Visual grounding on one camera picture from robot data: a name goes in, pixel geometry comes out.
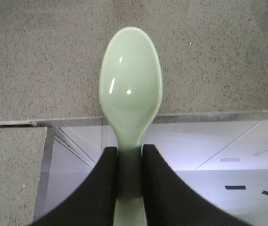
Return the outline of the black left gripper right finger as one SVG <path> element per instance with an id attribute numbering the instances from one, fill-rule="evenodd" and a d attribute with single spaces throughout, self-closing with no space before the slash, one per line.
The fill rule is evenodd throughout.
<path id="1" fill-rule="evenodd" d="M 142 191 L 149 226 L 245 226 L 190 188 L 156 146 L 142 149 Z"/>

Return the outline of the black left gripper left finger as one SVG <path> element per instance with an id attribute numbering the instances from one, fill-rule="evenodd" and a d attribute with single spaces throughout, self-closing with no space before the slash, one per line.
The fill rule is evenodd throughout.
<path id="1" fill-rule="evenodd" d="M 32 226 L 112 226 L 117 191 L 117 148 L 106 147 L 79 187 Z"/>

